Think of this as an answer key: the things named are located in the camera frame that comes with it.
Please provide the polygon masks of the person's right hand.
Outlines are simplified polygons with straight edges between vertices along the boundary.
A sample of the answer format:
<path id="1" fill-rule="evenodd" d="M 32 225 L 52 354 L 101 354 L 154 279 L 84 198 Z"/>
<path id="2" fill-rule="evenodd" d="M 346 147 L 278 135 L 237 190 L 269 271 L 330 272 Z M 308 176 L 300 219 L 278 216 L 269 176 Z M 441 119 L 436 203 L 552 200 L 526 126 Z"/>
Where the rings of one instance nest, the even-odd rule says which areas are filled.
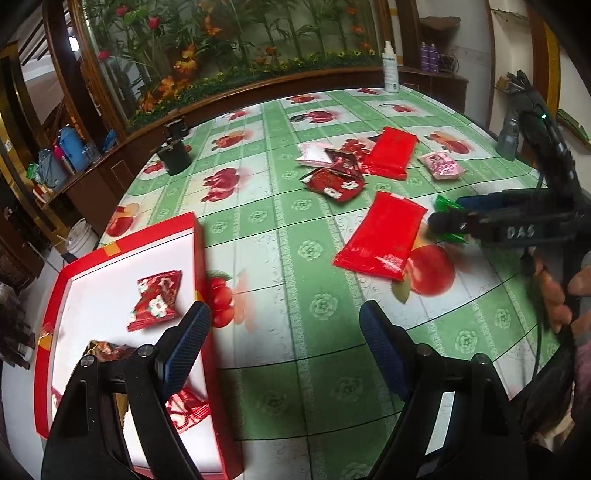
<path id="1" fill-rule="evenodd" d="M 540 285 L 549 325 L 555 333 L 570 326 L 575 339 L 590 336 L 590 311 L 575 316 L 566 305 L 566 295 L 561 285 L 547 271 L 540 257 L 534 258 L 535 276 Z M 585 266 L 568 284 L 568 293 L 575 297 L 590 296 L 590 267 Z"/>

